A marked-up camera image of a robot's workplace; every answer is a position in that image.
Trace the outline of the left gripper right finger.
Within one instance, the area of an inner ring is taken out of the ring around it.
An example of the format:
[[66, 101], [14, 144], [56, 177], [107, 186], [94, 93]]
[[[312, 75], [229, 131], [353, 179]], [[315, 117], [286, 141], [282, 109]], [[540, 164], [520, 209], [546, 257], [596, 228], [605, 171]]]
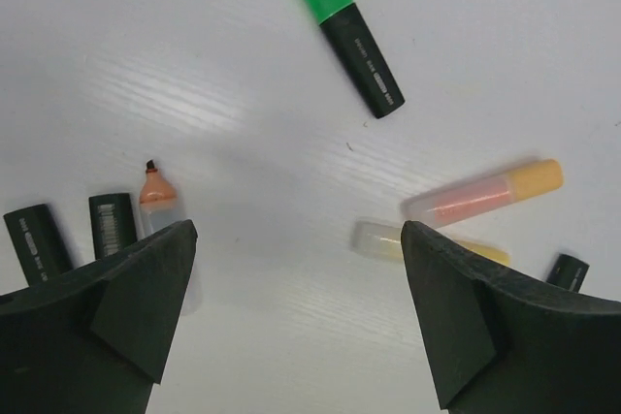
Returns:
[[532, 278], [417, 221], [401, 245], [442, 409], [619, 411], [618, 302]]

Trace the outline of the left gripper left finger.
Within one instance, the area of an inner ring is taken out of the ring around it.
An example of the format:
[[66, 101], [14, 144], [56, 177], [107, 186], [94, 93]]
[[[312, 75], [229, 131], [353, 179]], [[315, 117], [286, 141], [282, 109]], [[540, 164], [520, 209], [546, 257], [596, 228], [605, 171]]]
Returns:
[[1, 298], [4, 413], [143, 413], [161, 382], [194, 264], [183, 220]]

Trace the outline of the orange black highlighter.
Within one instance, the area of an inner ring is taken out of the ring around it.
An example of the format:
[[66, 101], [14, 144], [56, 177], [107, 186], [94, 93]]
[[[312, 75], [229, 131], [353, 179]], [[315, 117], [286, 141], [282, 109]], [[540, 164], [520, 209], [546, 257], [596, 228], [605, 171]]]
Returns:
[[68, 247], [49, 204], [3, 215], [17, 259], [29, 286], [45, 283], [73, 269]]

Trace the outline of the pink black highlighter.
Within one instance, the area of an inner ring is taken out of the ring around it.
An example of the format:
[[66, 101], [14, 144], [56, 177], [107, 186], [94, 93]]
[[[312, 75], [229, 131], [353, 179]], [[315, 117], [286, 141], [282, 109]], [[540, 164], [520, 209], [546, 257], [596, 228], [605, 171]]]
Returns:
[[114, 255], [138, 240], [129, 193], [92, 196], [88, 206], [96, 260]]

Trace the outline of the orange cap clear highlighter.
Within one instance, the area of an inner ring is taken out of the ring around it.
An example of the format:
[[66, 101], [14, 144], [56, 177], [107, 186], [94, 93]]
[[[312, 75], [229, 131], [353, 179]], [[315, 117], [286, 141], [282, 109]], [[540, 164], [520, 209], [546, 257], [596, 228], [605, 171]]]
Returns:
[[146, 178], [139, 195], [139, 208], [146, 237], [186, 219], [177, 189], [153, 160], [146, 162]]

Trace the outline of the green cap black highlighter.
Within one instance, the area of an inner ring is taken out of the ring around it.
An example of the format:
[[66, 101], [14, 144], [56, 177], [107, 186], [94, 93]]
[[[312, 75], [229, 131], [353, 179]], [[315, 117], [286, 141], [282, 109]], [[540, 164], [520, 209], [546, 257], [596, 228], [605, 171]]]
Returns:
[[371, 114], [382, 119], [406, 99], [354, 0], [305, 0]]

